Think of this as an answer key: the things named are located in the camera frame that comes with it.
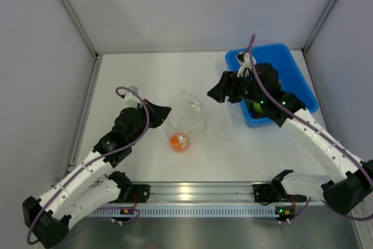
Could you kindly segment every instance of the blue plastic container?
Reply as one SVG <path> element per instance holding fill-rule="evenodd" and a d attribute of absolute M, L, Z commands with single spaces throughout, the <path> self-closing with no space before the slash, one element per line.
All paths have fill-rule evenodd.
<path fill-rule="evenodd" d="M 243 51 L 245 49 L 232 50 L 226 54 L 226 61 L 230 71 L 238 71 L 240 68 L 240 63 L 236 56 Z M 316 97 L 305 81 L 288 47 L 284 44 L 264 45 L 254 47 L 252 53 L 257 64 L 267 62 L 268 64 L 272 64 L 274 69 L 279 72 L 279 79 L 281 80 L 283 90 L 295 94 L 303 101 L 310 112 L 314 113 L 317 111 L 319 104 Z M 246 124 L 251 128 L 273 123 L 268 118 L 254 119 L 244 101 L 241 102 L 241 108 L 244 112 Z"/>

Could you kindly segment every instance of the plastic bag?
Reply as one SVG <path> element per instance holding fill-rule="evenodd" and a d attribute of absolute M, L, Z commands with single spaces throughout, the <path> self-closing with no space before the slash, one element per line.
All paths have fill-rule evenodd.
<path fill-rule="evenodd" d="M 205 111 L 197 97 L 187 90 L 172 97 L 168 106 L 172 110 L 163 124 L 164 132 L 171 147 L 177 152 L 184 152 L 205 131 Z"/>

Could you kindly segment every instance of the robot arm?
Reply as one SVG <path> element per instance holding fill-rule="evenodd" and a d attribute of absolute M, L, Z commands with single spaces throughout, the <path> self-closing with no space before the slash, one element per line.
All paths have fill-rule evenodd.
<path fill-rule="evenodd" d="M 112 130 L 99 140 L 83 162 L 45 194 L 24 201 L 24 222 L 29 228 L 34 224 L 32 232 L 45 248 L 61 242 L 69 229 L 98 207 L 129 197 L 130 179 L 122 172 L 113 171 L 132 152 L 131 143 L 144 133 L 147 116 L 132 93 L 121 97 L 125 108 L 115 119 Z M 149 113 L 149 127 L 159 127 L 171 108 L 143 102 Z M 100 185 L 90 188 L 104 174 L 110 175 Z"/>
<path fill-rule="evenodd" d="M 272 180 L 271 186 L 271 191 L 276 193 L 275 196 L 279 200 L 286 199 L 289 195 L 304 195 L 324 199 L 341 214 L 349 213 L 371 193 L 372 188 L 361 170 L 340 150 L 351 155 L 370 178 L 373 177 L 373 160 L 365 163 L 339 145 L 338 141 L 314 120 L 300 99 L 281 90 L 278 72 L 270 64 L 256 64 L 255 68 L 270 95 L 296 117 L 312 124 L 316 131 L 309 129 L 294 116 L 286 114 L 269 100 L 258 85 L 251 68 L 246 68 L 244 72 L 248 75 L 245 76 L 242 75 L 242 69 L 239 73 L 224 71 L 219 83 L 208 91 L 207 95 L 219 103 L 223 103 L 228 96 L 231 103 L 245 100 L 260 105 L 264 115 L 295 137 L 328 173 L 329 176 L 314 176 L 298 174 L 292 170 L 281 172 Z"/>

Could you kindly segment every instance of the white wall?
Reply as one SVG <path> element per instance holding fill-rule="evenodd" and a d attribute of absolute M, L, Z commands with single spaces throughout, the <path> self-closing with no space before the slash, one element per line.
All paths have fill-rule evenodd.
<path fill-rule="evenodd" d="M 58 0 L 0 7 L 0 247 L 22 249 L 22 202 L 62 175 L 93 59 Z"/>
<path fill-rule="evenodd" d="M 70 0 L 99 52 L 304 46 L 328 0 Z"/>
<path fill-rule="evenodd" d="M 373 0 L 339 0 L 307 54 L 334 136 L 364 160 L 373 159 L 372 19 Z"/>

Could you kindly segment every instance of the orange fruit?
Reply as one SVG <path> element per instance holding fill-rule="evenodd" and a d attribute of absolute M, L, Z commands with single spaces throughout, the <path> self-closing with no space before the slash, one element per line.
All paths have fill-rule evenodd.
<path fill-rule="evenodd" d="M 174 134 L 170 138 L 171 146 L 177 152 L 183 152 L 189 147 L 189 138 L 182 133 Z"/>

